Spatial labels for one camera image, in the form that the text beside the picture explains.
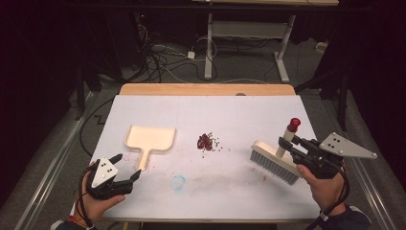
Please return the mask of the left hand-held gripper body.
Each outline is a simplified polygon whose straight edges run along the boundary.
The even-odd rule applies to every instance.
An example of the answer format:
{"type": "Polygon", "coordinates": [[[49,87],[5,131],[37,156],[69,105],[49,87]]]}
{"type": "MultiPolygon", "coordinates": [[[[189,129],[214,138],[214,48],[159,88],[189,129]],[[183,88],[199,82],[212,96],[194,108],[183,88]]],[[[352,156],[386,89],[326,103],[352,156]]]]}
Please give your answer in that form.
{"type": "Polygon", "coordinates": [[[133,185],[125,185],[124,181],[114,181],[119,171],[109,159],[98,159],[90,169],[86,192],[94,199],[106,200],[112,196],[130,194],[133,190],[133,185]]]}

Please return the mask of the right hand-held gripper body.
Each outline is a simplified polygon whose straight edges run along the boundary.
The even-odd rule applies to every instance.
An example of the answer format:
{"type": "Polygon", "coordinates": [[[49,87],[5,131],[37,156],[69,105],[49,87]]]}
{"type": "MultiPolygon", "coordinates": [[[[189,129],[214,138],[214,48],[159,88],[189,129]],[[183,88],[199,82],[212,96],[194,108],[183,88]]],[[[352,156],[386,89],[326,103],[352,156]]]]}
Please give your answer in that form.
{"type": "Polygon", "coordinates": [[[322,142],[294,136],[292,143],[301,146],[306,166],[318,179],[333,178],[343,166],[344,157],[376,159],[377,154],[333,132],[322,142]]]}

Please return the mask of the cream brush with red cap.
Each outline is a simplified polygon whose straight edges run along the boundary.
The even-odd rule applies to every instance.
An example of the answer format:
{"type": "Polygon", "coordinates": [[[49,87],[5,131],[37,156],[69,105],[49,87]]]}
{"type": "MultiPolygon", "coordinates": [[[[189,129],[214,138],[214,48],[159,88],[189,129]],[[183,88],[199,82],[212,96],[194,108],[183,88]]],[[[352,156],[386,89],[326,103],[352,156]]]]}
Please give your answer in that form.
{"type": "Polygon", "coordinates": [[[285,153],[285,149],[255,141],[251,147],[250,160],[268,170],[288,185],[293,185],[299,178],[300,173],[296,169],[293,159],[285,153]]]}

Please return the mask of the person's right hand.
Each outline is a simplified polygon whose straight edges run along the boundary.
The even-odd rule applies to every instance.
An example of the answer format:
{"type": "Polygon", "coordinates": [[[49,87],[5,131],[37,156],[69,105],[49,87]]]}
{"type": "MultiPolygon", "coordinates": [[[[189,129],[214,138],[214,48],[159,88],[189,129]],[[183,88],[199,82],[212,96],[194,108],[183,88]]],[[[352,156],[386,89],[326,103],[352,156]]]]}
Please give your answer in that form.
{"type": "Polygon", "coordinates": [[[297,170],[310,186],[313,199],[325,215],[338,216],[347,210],[345,203],[341,201],[330,212],[327,211],[339,200],[344,189],[344,178],[339,173],[332,179],[318,179],[304,165],[298,165],[297,170]]]}

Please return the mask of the person's left hand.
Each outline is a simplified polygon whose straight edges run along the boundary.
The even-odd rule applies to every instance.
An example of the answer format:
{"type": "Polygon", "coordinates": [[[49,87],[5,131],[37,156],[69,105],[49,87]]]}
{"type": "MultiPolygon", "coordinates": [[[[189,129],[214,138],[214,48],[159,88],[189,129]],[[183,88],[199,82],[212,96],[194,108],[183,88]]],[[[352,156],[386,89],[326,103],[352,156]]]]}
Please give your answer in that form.
{"type": "Polygon", "coordinates": [[[73,217],[84,220],[87,225],[96,223],[110,208],[125,200],[124,195],[115,195],[106,200],[94,199],[86,192],[86,183],[92,166],[88,166],[79,177],[79,191],[75,201],[73,217]]]}

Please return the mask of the cream dustpan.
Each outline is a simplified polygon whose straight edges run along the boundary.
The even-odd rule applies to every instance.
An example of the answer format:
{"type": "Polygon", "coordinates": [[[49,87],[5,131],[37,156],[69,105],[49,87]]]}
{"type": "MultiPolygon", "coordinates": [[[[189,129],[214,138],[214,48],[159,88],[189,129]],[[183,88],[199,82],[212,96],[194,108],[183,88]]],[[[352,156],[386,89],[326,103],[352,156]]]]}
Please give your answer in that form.
{"type": "Polygon", "coordinates": [[[124,144],[140,151],[136,170],[147,168],[148,158],[152,152],[167,151],[172,147],[176,129],[165,127],[131,126],[124,138],[124,144]]]}

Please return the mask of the black stand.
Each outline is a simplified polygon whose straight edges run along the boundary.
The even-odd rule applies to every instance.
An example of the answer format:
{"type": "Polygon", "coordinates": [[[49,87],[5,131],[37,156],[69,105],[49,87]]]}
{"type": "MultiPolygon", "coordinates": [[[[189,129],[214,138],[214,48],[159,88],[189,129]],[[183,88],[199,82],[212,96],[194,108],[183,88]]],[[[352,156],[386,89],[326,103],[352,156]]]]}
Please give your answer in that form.
{"type": "Polygon", "coordinates": [[[346,70],[329,70],[324,74],[316,74],[311,80],[294,88],[296,93],[305,89],[318,89],[322,100],[337,99],[337,122],[343,131],[346,127],[347,95],[349,76],[346,70]]]}

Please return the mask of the pile of red beans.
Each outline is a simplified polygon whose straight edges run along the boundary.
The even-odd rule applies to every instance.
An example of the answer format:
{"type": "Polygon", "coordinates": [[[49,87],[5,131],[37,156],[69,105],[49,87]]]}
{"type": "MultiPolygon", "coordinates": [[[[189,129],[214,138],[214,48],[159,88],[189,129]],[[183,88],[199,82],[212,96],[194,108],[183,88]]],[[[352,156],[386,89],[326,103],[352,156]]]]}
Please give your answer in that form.
{"type": "Polygon", "coordinates": [[[196,147],[200,151],[203,158],[211,153],[221,152],[223,150],[220,139],[214,136],[212,132],[206,132],[199,135],[196,142],[196,147]]]}

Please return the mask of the aluminium floor rail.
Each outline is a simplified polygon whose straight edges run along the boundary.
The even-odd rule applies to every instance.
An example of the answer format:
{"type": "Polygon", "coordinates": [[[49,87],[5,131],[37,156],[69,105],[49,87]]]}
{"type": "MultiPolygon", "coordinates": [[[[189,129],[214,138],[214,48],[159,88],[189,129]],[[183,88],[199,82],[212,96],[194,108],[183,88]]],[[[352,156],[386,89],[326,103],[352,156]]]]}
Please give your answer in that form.
{"type": "Polygon", "coordinates": [[[27,190],[32,189],[30,201],[13,230],[33,230],[60,172],[68,158],[70,148],[79,133],[88,108],[98,94],[88,92],[83,100],[74,100],[74,106],[62,118],[51,134],[46,138],[29,164],[22,182],[27,190]]]}
{"type": "Polygon", "coordinates": [[[357,107],[349,102],[345,112],[345,126],[343,130],[338,122],[338,105],[329,100],[323,101],[329,119],[335,130],[342,136],[359,144],[367,150],[378,154],[374,160],[350,158],[350,200],[365,211],[372,220],[372,230],[387,230],[392,227],[392,220],[388,217],[387,207],[379,191],[378,172],[383,158],[372,139],[368,128],[360,117],[357,107]]]}

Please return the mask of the white desk frame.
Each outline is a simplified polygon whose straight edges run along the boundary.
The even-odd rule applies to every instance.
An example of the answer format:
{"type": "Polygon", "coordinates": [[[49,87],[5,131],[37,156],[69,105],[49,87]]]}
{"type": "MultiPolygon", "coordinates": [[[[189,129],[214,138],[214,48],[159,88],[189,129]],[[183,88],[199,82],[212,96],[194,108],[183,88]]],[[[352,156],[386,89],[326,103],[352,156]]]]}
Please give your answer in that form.
{"type": "Polygon", "coordinates": [[[279,71],[281,81],[289,83],[290,79],[283,63],[283,56],[289,37],[294,27],[296,16],[290,15],[286,22],[249,22],[249,21],[227,21],[216,20],[214,16],[208,14],[207,25],[207,48],[205,56],[204,78],[211,80],[213,78],[213,59],[217,51],[213,37],[244,37],[244,38],[277,38],[282,41],[281,48],[274,53],[274,60],[279,71]]]}

